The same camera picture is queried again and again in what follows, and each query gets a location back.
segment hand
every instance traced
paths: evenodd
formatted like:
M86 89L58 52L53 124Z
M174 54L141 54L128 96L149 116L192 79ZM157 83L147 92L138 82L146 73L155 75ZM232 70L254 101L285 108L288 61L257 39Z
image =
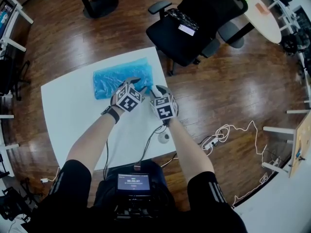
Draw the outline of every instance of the hand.
M151 90L151 107L157 118L163 120L163 125L169 126L171 118L178 116L179 106L169 88L162 85L156 85L156 88L162 94L162 97L156 96L154 91Z
M127 78L122 84L119 85L119 87L113 92L113 95L111 97L111 100L110 100L110 105L113 106L113 109L115 109L115 111L119 114L119 116L121 116L123 113L124 113L124 109L121 108L120 106L117 105L117 95L118 95L118 92L120 90L122 90L125 86L129 86L133 89L134 88L134 85L135 83L139 82L140 81L140 78L137 78L137 77L131 77L131 78ZM143 87L140 91L137 91L135 90L135 92L138 92L140 93L140 96L141 96L141 99L140 99L140 102L143 102L145 97L145 92L147 90L147 87Z

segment black table base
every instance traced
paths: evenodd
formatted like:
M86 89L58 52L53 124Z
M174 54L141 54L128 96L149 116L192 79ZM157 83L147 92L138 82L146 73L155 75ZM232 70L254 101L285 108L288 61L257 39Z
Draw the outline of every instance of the black table base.
M113 12L118 4L118 0L82 0L85 8L83 14L87 18L100 18Z
M253 24L247 23L241 30L232 22L223 25L218 33L221 38L233 48L239 49L244 45L243 36L254 29Z

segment chair seat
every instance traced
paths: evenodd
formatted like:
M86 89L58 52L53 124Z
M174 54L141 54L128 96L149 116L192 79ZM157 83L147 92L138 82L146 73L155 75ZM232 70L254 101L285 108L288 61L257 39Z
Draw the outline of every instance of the chair seat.
M180 22L170 16L151 25L146 33L151 41L169 58L186 67L194 61L211 37L199 29L191 36L178 29Z

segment glove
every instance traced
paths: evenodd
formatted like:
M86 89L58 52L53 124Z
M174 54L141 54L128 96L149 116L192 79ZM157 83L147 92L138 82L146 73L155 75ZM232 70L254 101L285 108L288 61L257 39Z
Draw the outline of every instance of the glove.
M140 78L127 78L119 87L113 92L110 99L110 106L108 106L103 114L109 113L114 117L116 123L124 111L131 112L139 103L145 99L144 94L147 87L143 87L139 92L134 88L135 83L139 82Z
M178 116L179 106L176 103L169 88L156 85L162 97L157 97L153 90L150 92L150 105L157 118L163 121L164 126L168 126L170 119Z

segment power strip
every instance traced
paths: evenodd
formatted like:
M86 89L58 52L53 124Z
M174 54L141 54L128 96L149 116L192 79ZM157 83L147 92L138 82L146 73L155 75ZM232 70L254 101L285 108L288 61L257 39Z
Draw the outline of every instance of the power strip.
M209 142L205 144L204 148L206 150L212 149L218 141L219 141L218 137L214 137L213 139L211 139Z

